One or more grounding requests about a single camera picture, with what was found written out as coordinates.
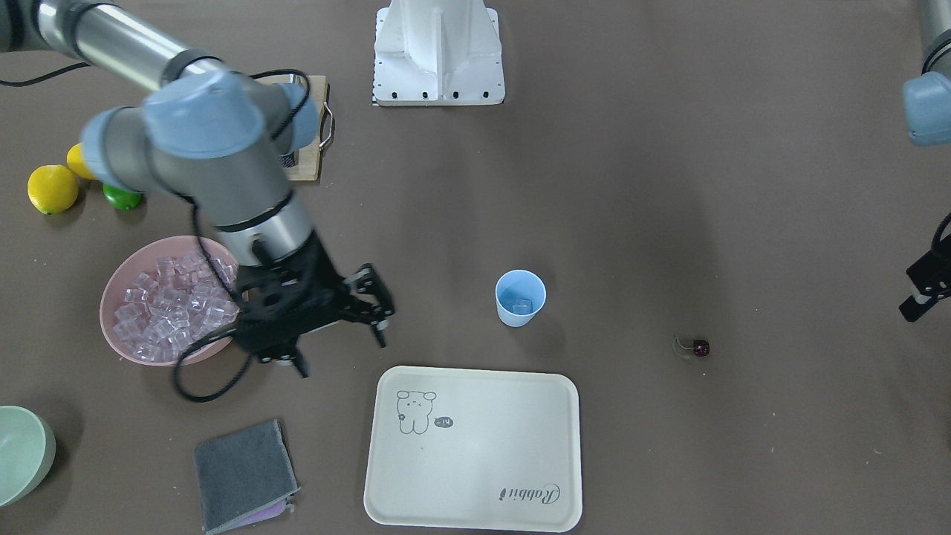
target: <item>blue paper cup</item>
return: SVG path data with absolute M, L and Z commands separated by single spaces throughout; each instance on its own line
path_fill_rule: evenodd
M 545 283 L 525 269 L 513 269 L 495 283 L 498 319 L 509 327 L 522 327 L 545 306 Z

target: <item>lemon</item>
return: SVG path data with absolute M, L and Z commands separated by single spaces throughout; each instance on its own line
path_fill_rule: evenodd
M 36 209 L 43 213 L 59 213 L 76 202 L 79 184 L 66 166 L 42 166 L 29 176 L 27 195 Z
M 80 148 L 80 144 L 72 146 L 72 149 L 66 153 L 66 165 L 69 167 L 69 170 L 76 173 L 86 180 L 96 180 L 96 177 L 89 172 L 89 168 L 86 167 L 86 162 L 83 161 L 83 150 Z

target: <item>blue joint cap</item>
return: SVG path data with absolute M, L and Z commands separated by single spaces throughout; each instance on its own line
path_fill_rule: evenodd
M 109 168 L 106 159 L 106 129 L 109 121 L 120 109 L 110 109 L 103 111 L 89 119 L 83 132 L 79 135 L 79 142 L 83 144 L 83 161 L 93 176 L 99 179 L 103 184 L 109 184 L 115 188 L 129 189 L 129 186 L 123 184 L 112 169 Z
M 908 80 L 902 88 L 908 137 L 919 147 L 951 142 L 951 81 L 938 72 Z
M 147 96 L 142 113 L 155 147 L 189 160 L 229 156 L 264 133 L 264 117 L 239 75 L 223 70 L 168 84 Z
M 284 91 L 284 96 L 287 97 L 287 104 L 290 105 L 291 109 L 294 109 L 303 98 L 304 88 L 297 84 L 288 83 L 280 84 L 280 86 Z M 320 117 L 314 99 L 307 97 L 307 102 L 304 103 L 301 111 L 298 111 L 298 114 L 294 116 L 294 121 L 289 128 L 293 129 L 293 137 L 287 154 L 297 149 L 303 149 L 314 142 L 318 132 L 320 132 Z

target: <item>folded towel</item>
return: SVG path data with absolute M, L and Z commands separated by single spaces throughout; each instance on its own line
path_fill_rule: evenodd
M 195 447 L 207 535 L 276 517 L 298 491 L 277 420 Z

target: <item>black cable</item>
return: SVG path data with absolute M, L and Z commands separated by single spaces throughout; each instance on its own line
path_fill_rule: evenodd
M 172 386 L 175 387 L 175 391 L 178 392 L 180 396 L 187 399 L 188 401 L 194 402 L 194 403 L 207 403 L 210 401 L 217 400 L 218 398 L 224 396 L 224 394 L 228 390 L 230 390 L 234 385 L 236 385 L 238 381 L 240 381 L 241 378 L 244 376 L 244 373 L 247 371 L 247 369 L 251 367 L 252 355 L 249 353 L 247 355 L 247 358 L 244 359 L 244 364 L 241 366 L 241 369 L 239 369 L 238 373 L 236 373 L 235 376 L 231 378 L 231 381 L 228 381 L 228 384 L 223 386 L 217 392 L 213 394 L 209 394 L 207 396 L 196 396 L 195 394 L 186 392 L 184 388 L 182 387 L 182 382 L 180 379 L 180 375 L 182 373 L 181 372 L 182 361 L 188 358 L 188 355 L 191 355 L 192 353 L 194 353 L 195 351 L 198 351 L 202 347 L 205 347 L 208 344 L 213 344 L 215 342 L 218 342 L 219 340 L 223 338 L 227 338 L 228 336 L 232 336 L 235 333 L 236 329 L 233 327 L 233 325 L 227 326 L 227 327 L 228 329 L 226 330 L 219 329 L 219 330 L 212 331 L 210 334 L 207 334 L 203 338 L 195 341 L 194 343 L 192 343 L 191 346 L 188 346 L 188 349 L 186 349 L 181 355 L 179 355 L 178 360 L 175 361 L 175 367 L 172 368 Z
M 935 230 L 935 237 L 931 238 L 931 254 L 951 264 L 951 257 L 938 250 L 938 247 L 941 245 L 941 237 L 944 235 L 944 230 L 948 227 L 948 224 L 951 224 L 951 213 L 944 216 L 944 219 L 941 220 L 941 224 L 938 225 L 938 229 Z
M 235 305 L 238 308 L 244 310 L 247 308 L 247 302 L 242 298 L 242 296 L 232 289 L 225 281 L 224 277 L 218 272 L 218 268 L 215 267 L 215 263 L 211 260 L 211 254 L 208 253 L 208 249 L 204 248 L 204 243 L 202 243 L 202 228 L 199 226 L 198 222 L 198 205 L 194 202 L 191 202 L 191 229 L 192 233 L 195 234 L 195 240 L 198 241 L 198 250 L 202 252 L 204 261 L 211 268 L 211 272 L 215 275 L 215 278 L 218 279 L 218 284 L 224 288 L 224 291 L 228 293 L 228 297 L 231 298 L 231 301 L 234 301 Z
M 46 82 L 50 78 L 59 76 L 60 74 L 66 74 L 71 70 L 82 69 L 83 67 L 89 67 L 88 63 L 74 63 L 70 66 L 63 67 L 62 69 L 54 70 L 53 72 L 48 72 L 43 76 L 37 76 L 36 78 L 30 78 L 23 82 L 8 82 L 7 80 L 0 80 L 0 86 L 6 86 L 8 88 L 25 88 L 26 86 L 32 86 L 33 84 L 39 84 L 40 82 Z
M 231 287 L 224 281 L 224 278 L 218 272 L 218 268 L 215 267 L 215 263 L 211 260 L 211 254 L 208 253 L 208 249 L 206 249 L 204 247 L 204 243 L 202 243 L 202 229 L 199 226 L 199 221 L 198 221 L 198 205 L 195 204 L 193 200 L 186 198 L 182 195 L 179 195 L 179 197 L 183 199 L 184 201 L 186 201 L 187 203 L 191 204 L 192 230 L 195 234 L 195 240 L 198 241 L 198 249 L 202 252 L 204 261 L 208 264 L 208 267 L 211 268 L 211 272 L 214 273 L 215 278 L 218 279 L 218 284 L 220 284 L 222 288 L 224 288 L 224 291 L 228 292 L 228 296 L 231 298 L 231 300 L 234 301 L 236 305 L 238 305 L 238 308 L 244 309 L 247 306 L 247 302 L 244 299 L 242 299 L 240 295 L 238 295 L 238 292 L 231 289 Z M 236 385 L 238 381 L 241 380 L 241 378 L 243 377 L 247 369 L 251 366 L 251 358 L 253 357 L 253 355 L 248 353 L 247 358 L 244 359 L 244 365 L 241 367 L 241 369 L 238 370 L 238 373 L 236 373 L 235 376 L 231 378 L 231 381 L 228 381 L 227 385 L 223 386 L 217 392 L 207 396 L 196 396 L 194 394 L 191 394 L 185 391 L 184 387 L 182 386 L 182 380 L 181 380 L 182 362 L 184 361 L 184 359 L 188 358 L 188 356 L 194 353 L 195 351 L 198 351 L 199 349 L 207 346 L 208 344 L 217 342 L 221 340 L 222 338 L 227 338 L 228 336 L 232 336 L 238 330 L 236 327 L 234 327 L 234 324 L 231 324 L 227 327 L 228 329 L 225 331 L 221 331 L 221 332 L 219 332 L 218 330 L 212 331 L 211 333 L 207 334 L 203 338 L 196 340 L 191 346 L 188 346 L 188 349 L 183 351 L 182 354 L 179 355 L 178 360 L 175 361 L 175 367 L 172 368 L 172 386 L 175 388 L 175 391 L 178 392 L 180 396 L 187 399 L 188 401 L 194 402 L 194 403 L 207 403 L 210 401 L 217 400 L 218 398 L 224 396 L 224 394 L 228 390 L 230 390 L 234 385 Z
M 294 74 L 303 78 L 304 91 L 303 97 L 298 104 L 293 107 L 290 113 L 287 114 L 287 117 L 278 125 L 278 128 L 274 130 L 274 133 L 271 134 L 271 141 L 276 141 L 281 134 L 287 129 L 288 126 L 294 121 L 294 117 L 297 116 L 298 112 L 303 109 L 307 104 L 307 99 L 310 98 L 310 76 L 301 70 L 297 69 L 275 69 L 275 70 L 266 70 L 264 72 L 258 72 L 257 74 L 252 74 L 251 79 L 257 80 L 259 78 L 266 78 L 267 76 L 280 76 L 282 74 Z

